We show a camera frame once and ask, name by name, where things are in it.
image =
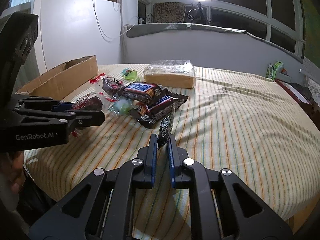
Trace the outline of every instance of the candy wrapper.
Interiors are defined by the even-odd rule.
[[[128,115],[129,111],[134,108],[132,101],[131,99],[120,97],[119,100],[114,102],[109,108],[109,112],[111,112],[114,117]]]
[[[129,112],[141,125],[152,129],[156,121],[172,111],[172,106],[177,110],[188,98],[185,95],[167,92],[154,106],[141,105],[137,109],[131,109]]]
[[[89,80],[90,84],[94,87],[94,91],[97,93],[103,93],[102,89],[102,80],[105,78],[105,73],[102,73],[92,79]]]
[[[158,140],[157,140],[159,148],[166,145],[170,139],[172,126],[173,126],[174,113],[175,113],[175,108],[174,108],[174,105],[172,105],[171,112],[167,114],[161,121]]]
[[[166,93],[167,89],[153,83],[133,82],[119,91],[119,95],[138,100],[147,105],[154,105]]]
[[[119,92],[125,88],[122,81],[115,77],[105,76],[102,79],[102,90],[114,99],[119,98]]]
[[[125,68],[121,72],[121,76],[125,80],[140,81],[140,78],[138,77],[137,71],[136,70],[131,70],[130,68]]]
[[[116,100],[103,95],[103,93],[91,93],[79,98],[72,106],[71,110],[92,110],[102,111],[104,114],[108,111],[109,106]],[[82,129],[77,128],[72,132],[74,137],[82,135]]]

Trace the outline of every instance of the striped bed sheet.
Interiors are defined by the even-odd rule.
[[[121,79],[124,68],[142,76],[147,65],[100,66]],[[173,131],[179,147],[206,168],[230,168],[284,220],[303,209],[320,188],[320,132],[300,106],[275,82],[261,76],[198,67],[194,89],[176,112]],[[88,83],[66,100],[92,92]],[[120,167],[148,145],[154,130],[130,116],[106,115],[100,127],[70,136],[66,145],[25,151],[25,167],[54,200],[61,199],[97,167]],[[188,190],[170,186],[165,147],[158,151],[156,183],[137,190],[133,236],[137,239],[191,239]]]

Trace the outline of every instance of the packaged bread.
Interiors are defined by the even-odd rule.
[[[165,87],[194,88],[196,68],[189,60],[153,61],[144,70],[144,80]]]

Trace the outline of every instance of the cable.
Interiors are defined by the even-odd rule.
[[[146,16],[148,16],[149,23],[152,23],[150,15],[146,12]]]
[[[111,42],[111,41],[113,41],[113,40],[121,37],[123,34],[125,34],[126,32],[128,32],[129,30],[131,30],[131,29],[135,26],[135,24],[136,24],[136,23],[134,23],[133,26],[132,26],[129,30],[126,30],[126,31],[123,32],[123,33],[121,33],[123,27],[125,27],[125,26],[130,26],[130,25],[129,25],[129,24],[126,24],[126,25],[122,26],[122,28],[121,28],[121,30],[120,30],[120,33],[121,33],[121,34],[120,34],[119,36],[115,37],[115,38],[111,38],[111,37],[109,37],[108,35],[106,35],[106,34],[104,33],[104,31],[102,30],[102,28],[101,28],[101,26],[100,26],[100,23],[99,23],[99,20],[98,20],[98,16],[97,16],[97,12],[96,12],[96,0],[94,0],[94,2],[93,2],[93,0],[92,0],[92,5],[93,5],[93,10],[94,10],[94,14],[95,14],[95,17],[96,17],[96,20],[97,20],[97,24],[98,24],[98,28],[99,28],[100,34],[101,34],[102,38],[103,38],[106,42]],[[116,12],[119,10],[119,8],[116,10],[115,7],[114,7],[114,2],[113,2],[113,9],[114,9]]]

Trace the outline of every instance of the snickers bar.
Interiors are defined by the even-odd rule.
[[[168,92],[154,106],[142,105],[129,113],[144,127],[152,129],[156,121],[172,111],[172,107],[176,110],[187,100],[188,96]]]
[[[155,104],[167,93],[166,88],[146,82],[133,82],[119,92],[119,95],[138,100],[147,105]]]

